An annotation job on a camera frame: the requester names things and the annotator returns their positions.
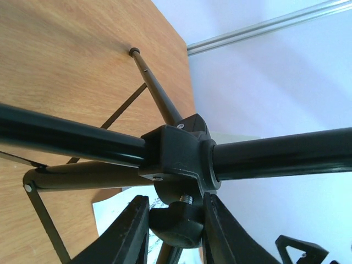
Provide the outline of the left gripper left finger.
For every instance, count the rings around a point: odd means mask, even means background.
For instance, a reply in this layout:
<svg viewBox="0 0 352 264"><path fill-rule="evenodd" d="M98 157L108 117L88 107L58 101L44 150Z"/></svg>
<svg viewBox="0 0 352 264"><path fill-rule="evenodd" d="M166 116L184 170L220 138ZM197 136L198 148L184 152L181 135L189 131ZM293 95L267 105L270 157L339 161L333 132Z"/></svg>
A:
<svg viewBox="0 0 352 264"><path fill-rule="evenodd" d="M137 195L107 230L70 263L146 263L149 198Z"/></svg>

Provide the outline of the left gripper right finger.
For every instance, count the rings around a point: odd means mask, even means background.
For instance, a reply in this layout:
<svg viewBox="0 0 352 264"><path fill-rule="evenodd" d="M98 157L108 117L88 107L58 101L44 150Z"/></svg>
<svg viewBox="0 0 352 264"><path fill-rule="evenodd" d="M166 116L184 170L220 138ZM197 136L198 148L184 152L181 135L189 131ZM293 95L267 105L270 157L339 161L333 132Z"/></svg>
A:
<svg viewBox="0 0 352 264"><path fill-rule="evenodd" d="M278 263L234 218L217 195L203 197L204 263Z"/></svg>

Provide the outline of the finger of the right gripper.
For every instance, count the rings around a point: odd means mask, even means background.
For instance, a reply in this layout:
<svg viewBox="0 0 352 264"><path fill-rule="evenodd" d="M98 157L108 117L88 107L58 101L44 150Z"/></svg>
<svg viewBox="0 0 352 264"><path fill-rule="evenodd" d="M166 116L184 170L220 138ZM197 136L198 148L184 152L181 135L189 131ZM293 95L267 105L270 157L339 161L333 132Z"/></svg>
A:
<svg viewBox="0 0 352 264"><path fill-rule="evenodd" d="M280 235L276 239L275 244L284 264L293 264L287 252L287 247L301 250L304 253L296 263L322 263L329 254L327 250L315 243L294 239L285 235Z"/></svg>

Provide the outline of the white metronome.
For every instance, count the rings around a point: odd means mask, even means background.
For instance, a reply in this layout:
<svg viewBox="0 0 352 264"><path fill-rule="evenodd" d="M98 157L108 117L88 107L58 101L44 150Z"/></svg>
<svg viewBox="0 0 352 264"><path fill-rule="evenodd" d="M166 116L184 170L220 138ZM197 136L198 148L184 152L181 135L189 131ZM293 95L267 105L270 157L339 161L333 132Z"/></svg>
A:
<svg viewBox="0 0 352 264"><path fill-rule="evenodd" d="M260 139L260 137L257 137L257 136L231 135L231 134L218 133L214 131L211 131L210 134L211 134L211 138L217 143L217 145Z"/></svg>

